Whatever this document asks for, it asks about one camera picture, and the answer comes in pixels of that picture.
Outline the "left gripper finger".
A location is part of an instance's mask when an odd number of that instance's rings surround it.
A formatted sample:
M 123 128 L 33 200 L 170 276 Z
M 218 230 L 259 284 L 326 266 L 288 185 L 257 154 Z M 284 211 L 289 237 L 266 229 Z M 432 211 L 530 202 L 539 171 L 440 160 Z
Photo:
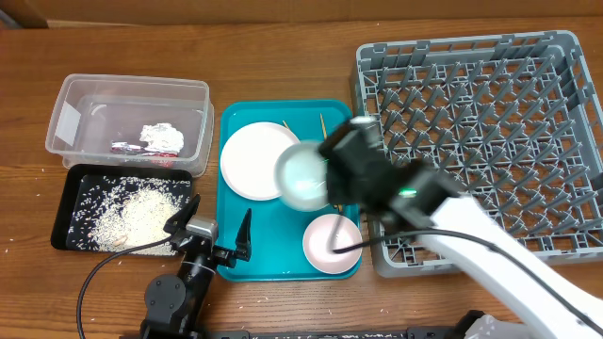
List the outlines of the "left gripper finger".
M 236 236 L 236 258 L 248 262 L 252 255 L 251 223 L 252 209 L 248 208 Z
M 185 229 L 188 222 L 196 215 L 199 203 L 200 195 L 197 194 L 166 221 L 163 231 L 168 234 L 175 234 L 178 230 Z

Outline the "foil ball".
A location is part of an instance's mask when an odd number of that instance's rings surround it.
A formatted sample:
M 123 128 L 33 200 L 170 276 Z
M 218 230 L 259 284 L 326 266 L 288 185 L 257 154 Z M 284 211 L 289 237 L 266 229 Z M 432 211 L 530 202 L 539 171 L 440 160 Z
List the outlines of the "foil ball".
M 144 125 L 139 140 L 147 149 L 162 153 L 180 153 L 185 144 L 183 133 L 168 122 Z

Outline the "grey bowl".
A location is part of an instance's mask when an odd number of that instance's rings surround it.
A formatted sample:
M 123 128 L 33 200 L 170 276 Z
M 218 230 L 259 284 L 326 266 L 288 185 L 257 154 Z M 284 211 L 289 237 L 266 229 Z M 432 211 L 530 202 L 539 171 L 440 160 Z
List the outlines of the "grey bowl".
M 319 154 L 319 145 L 315 140 L 301 141 L 277 159 L 275 184 L 284 203 L 295 210 L 313 212 L 328 205 L 327 160 Z

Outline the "red wrapper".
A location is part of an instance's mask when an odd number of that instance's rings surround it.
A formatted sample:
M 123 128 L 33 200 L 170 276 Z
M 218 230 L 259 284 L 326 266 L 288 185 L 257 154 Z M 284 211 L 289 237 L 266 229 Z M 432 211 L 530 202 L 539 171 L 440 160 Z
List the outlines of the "red wrapper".
M 173 151 L 156 150 L 150 147 L 143 147 L 124 141 L 112 141 L 111 152 L 115 154 L 133 155 L 138 157 L 154 157 L 155 160 L 152 160 L 151 163 L 165 168 L 171 168 L 171 159 L 178 156 L 178 154 Z

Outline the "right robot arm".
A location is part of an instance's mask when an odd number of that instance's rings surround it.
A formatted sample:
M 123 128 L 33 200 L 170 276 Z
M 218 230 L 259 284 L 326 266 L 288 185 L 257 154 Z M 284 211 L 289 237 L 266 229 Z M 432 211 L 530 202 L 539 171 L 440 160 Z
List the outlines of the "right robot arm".
M 380 124 L 347 120 L 318 147 L 327 199 L 357 204 L 394 237 L 450 260 L 513 311 L 534 338 L 599 338 L 602 301 L 576 287 L 503 230 L 446 173 L 414 159 L 396 166 L 379 148 Z

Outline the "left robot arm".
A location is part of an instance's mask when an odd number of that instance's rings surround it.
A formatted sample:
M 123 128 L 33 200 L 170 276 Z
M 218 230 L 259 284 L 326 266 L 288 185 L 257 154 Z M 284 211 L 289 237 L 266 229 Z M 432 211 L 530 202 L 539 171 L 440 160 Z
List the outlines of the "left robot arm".
M 217 244 L 218 223 L 197 215 L 199 203 L 195 196 L 164 225 L 171 247 L 184 256 L 177 273 L 160 275 L 148 284 L 140 338 L 203 338 L 196 323 L 217 267 L 233 268 L 251 259 L 252 210 L 246 211 L 236 247 L 230 250 Z

